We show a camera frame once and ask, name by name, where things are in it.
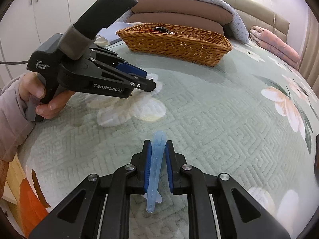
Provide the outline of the grey sleeved forearm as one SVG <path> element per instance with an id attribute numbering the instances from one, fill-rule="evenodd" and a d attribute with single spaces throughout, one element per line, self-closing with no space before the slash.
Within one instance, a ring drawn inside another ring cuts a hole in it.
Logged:
<path id="1" fill-rule="evenodd" d="M 24 75 L 12 79 L 1 92 L 1 160 L 11 162 L 17 148 L 25 142 L 35 124 L 25 117 L 26 103 L 21 99 L 19 86 Z"/>

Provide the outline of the person's left hand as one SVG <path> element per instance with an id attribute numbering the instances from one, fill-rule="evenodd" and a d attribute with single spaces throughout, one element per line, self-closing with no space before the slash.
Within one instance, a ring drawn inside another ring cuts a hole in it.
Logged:
<path id="1" fill-rule="evenodd" d="M 28 107 L 31 107 L 31 109 L 26 112 L 26 116 L 41 116 L 44 119 L 52 119 L 59 114 L 69 99 L 74 95 L 74 92 L 65 90 L 55 96 L 47 104 L 39 104 L 40 99 L 45 97 L 46 90 L 35 73 L 28 73 L 22 77 L 18 91 L 20 98 Z"/>

